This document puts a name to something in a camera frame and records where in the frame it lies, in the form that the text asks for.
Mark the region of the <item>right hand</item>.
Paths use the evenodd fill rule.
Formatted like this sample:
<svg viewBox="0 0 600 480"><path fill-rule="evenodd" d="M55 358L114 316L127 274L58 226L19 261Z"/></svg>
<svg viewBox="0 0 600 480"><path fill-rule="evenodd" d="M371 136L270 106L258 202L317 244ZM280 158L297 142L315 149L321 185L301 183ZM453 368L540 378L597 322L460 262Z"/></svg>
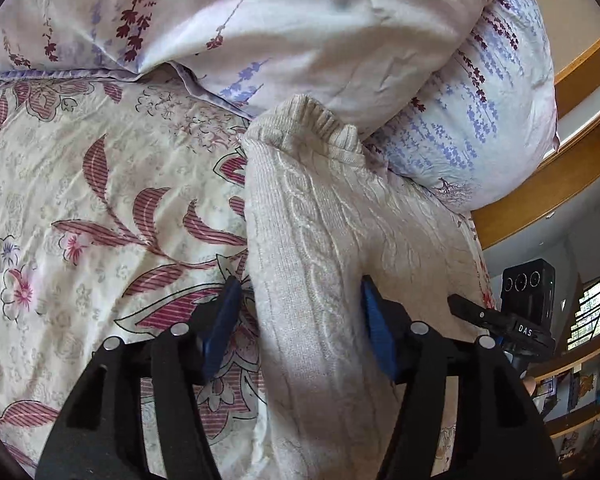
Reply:
<svg viewBox="0 0 600 480"><path fill-rule="evenodd" d="M526 388L530 396L532 396L536 389L535 378L530 375L526 375L524 378L522 378L522 383L524 384L524 388Z"/></svg>

